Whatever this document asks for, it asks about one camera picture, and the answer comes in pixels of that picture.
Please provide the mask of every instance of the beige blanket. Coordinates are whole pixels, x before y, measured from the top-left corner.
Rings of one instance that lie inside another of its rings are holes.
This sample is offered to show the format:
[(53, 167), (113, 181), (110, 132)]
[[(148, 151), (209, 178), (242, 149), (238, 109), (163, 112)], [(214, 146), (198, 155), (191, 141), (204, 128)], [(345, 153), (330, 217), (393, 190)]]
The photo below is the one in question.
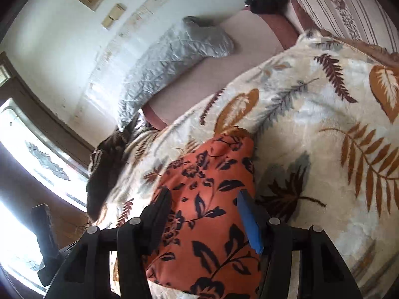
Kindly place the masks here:
[[(164, 131), (135, 140), (96, 224), (139, 216), (168, 163), (239, 126), (257, 137), (259, 201), (292, 226), (321, 225), (364, 297), (381, 298), (399, 273), (399, 69), (392, 64), (319, 32), (301, 36)], [(111, 274), (118, 292), (115, 255)], [(155, 298), (197, 297), (150, 288)]]

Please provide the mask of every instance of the gray satin pillow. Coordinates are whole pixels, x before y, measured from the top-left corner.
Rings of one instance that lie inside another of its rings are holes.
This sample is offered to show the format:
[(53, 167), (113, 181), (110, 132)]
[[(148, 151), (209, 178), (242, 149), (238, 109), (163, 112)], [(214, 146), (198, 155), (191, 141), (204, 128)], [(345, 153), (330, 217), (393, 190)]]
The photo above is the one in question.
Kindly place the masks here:
[(153, 95), (190, 67), (205, 57), (224, 57), (234, 51), (234, 43), (223, 29), (200, 27), (194, 19), (186, 17), (173, 25), (129, 71), (119, 100), (120, 130)]

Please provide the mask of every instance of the orange floral fabric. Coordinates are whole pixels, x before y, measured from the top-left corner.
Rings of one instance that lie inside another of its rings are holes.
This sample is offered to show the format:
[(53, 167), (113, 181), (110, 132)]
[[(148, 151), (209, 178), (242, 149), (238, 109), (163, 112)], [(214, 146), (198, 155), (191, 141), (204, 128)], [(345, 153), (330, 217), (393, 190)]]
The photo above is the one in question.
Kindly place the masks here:
[(237, 209), (239, 191), (255, 194), (253, 141), (245, 135), (216, 135), (168, 166), (153, 199), (167, 188), (172, 208), (146, 263), (149, 280), (200, 298), (256, 298), (259, 256)]

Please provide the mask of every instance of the white wall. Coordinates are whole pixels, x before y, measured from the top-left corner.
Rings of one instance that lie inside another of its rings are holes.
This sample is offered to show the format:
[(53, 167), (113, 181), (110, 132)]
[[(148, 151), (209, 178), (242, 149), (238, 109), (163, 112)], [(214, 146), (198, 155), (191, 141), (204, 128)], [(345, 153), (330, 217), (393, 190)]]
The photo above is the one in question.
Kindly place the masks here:
[[(243, 1), (171, 0), (154, 17), (157, 21), (148, 23), (147, 30), (156, 26), (154, 34), (137, 39), (149, 46), (182, 15), (223, 18), (240, 10)], [(93, 12), (77, 0), (30, 0), (0, 45), (39, 99), (93, 145), (111, 133), (115, 120), (90, 105), (79, 110), (82, 95), (98, 56), (143, 2), (104, 0)], [(108, 31), (101, 22), (117, 3), (127, 11)]]

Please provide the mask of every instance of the striped fabric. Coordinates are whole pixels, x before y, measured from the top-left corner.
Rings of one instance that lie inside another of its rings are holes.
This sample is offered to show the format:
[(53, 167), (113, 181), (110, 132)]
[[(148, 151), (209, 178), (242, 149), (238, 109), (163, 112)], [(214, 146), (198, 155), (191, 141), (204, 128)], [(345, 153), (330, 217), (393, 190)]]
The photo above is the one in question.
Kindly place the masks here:
[(399, 49), (399, 32), (376, 0), (297, 0), (320, 28), (341, 38)]

